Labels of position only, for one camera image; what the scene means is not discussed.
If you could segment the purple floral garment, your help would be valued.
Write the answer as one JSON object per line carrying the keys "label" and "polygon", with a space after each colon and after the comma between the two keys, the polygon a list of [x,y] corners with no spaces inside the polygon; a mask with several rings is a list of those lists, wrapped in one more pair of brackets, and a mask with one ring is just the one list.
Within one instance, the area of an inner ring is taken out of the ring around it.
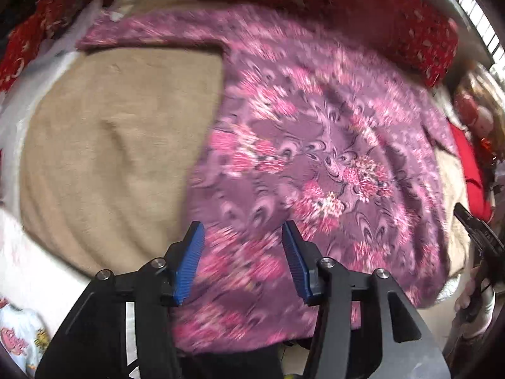
{"label": "purple floral garment", "polygon": [[217,45],[222,102],[191,174],[187,218],[205,226],[185,352],[250,351],[312,335],[281,243],[295,222],[348,269],[387,269],[411,302],[435,303],[450,272],[435,146],[455,151],[426,90],[315,21],[255,5],[102,15],[81,48]]}

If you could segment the red folded cloth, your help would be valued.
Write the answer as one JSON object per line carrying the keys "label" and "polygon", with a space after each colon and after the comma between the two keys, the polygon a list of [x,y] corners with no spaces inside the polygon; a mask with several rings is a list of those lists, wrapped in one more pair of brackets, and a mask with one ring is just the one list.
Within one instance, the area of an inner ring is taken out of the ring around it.
{"label": "red folded cloth", "polygon": [[462,164],[469,211],[478,219],[489,222],[492,216],[492,207],[485,195],[483,172],[478,166],[473,145],[461,129],[452,123],[449,126]]}

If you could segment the beige fleece blanket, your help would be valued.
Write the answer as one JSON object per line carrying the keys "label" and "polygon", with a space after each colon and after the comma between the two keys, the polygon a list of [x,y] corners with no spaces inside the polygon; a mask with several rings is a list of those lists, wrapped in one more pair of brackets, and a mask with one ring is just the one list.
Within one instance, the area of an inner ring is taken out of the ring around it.
{"label": "beige fleece blanket", "polygon": [[212,51],[80,55],[36,107],[21,155],[21,221],[84,274],[138,269],[185,232],[187,179],[220,103]]}

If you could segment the plastic wrapped doll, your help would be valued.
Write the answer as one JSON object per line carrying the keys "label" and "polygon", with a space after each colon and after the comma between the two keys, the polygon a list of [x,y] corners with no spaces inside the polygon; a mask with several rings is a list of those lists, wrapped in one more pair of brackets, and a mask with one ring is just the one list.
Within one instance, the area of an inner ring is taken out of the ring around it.
{"label": "plastic wrapped doll", "polygon": [[464,126],[504,160],[504,89],[481,63],[474,63],[454,91],[454,108]]}

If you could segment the white printed garment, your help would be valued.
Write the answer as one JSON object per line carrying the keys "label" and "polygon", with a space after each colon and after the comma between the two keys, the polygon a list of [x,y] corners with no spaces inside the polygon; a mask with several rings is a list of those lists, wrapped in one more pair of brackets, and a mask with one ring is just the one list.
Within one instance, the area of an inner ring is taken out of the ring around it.
{"label": "white printed garment", "polygon": [[21,371],[34,378],[51,337],[39,315],[1,297],[1,344]]}

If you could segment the red patterned long pillow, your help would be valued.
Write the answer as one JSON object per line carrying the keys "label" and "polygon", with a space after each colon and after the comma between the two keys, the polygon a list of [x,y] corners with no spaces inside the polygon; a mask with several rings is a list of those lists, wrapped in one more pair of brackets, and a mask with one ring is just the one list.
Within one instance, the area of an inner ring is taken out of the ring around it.
{"label": "red patterned long pillow", "polygon": [[422,79],[440,83],[459,42],[453,19],[429,0],[226,0],[320,18]]}

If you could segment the red star patterned cloth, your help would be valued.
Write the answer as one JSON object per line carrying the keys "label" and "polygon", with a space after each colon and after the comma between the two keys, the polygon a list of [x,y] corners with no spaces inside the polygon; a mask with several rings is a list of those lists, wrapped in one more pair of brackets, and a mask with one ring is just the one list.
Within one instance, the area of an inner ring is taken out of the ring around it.
{"label": "red star patterned cloth", "polygon": [[91,0],[39,0],[35,12],[9,35],[1,60],[1,92],[7,93],[23,69],[39,54],[42,42],[70,27]]}

